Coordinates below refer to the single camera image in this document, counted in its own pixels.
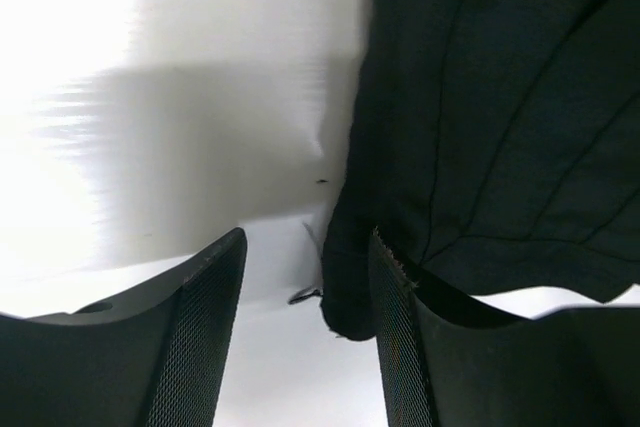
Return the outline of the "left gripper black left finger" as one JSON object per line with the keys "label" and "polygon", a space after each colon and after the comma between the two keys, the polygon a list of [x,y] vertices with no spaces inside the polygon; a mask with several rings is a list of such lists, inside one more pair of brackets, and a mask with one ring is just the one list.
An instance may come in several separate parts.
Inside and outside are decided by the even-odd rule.
{"label": "left gripper black left finger", "polygon": [[210,427],[246,253],[236,228],[74,313],[3,316],[2,424]]}

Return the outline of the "black pleated skirt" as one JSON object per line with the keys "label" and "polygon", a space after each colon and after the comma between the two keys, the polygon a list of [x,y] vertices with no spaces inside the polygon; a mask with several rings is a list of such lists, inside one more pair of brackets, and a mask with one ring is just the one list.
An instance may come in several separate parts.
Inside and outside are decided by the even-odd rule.
{"label": "black pleated skirt", "polygon": [[470,295],[639,280],[639,0],[371,0],[321,312],[375,334],[368,245]]}

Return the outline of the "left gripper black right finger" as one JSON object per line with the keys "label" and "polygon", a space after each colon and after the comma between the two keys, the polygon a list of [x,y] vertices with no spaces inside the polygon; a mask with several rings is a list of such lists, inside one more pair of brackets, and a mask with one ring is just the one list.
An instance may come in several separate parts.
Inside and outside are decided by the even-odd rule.
{"label": "left gripper black right finger", "polygon": [[635,426],[639,311],[529,320],[405,262],[373,234],[369,278],[392,426]]}

